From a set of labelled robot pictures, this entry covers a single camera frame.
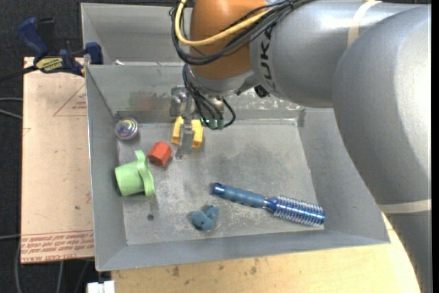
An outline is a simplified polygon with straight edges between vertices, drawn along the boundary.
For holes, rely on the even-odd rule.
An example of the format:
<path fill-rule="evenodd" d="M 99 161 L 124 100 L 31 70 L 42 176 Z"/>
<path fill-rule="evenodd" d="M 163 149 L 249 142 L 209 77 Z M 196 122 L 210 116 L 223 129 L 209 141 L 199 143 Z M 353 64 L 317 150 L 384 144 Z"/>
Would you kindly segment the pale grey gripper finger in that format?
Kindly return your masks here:
<path fill-rule="evenodd" d="M 193 149 L 193 129 L 191 124 L 183 124 L 180 129 L 180 142 L 177 157 L 189 155 Z"/>

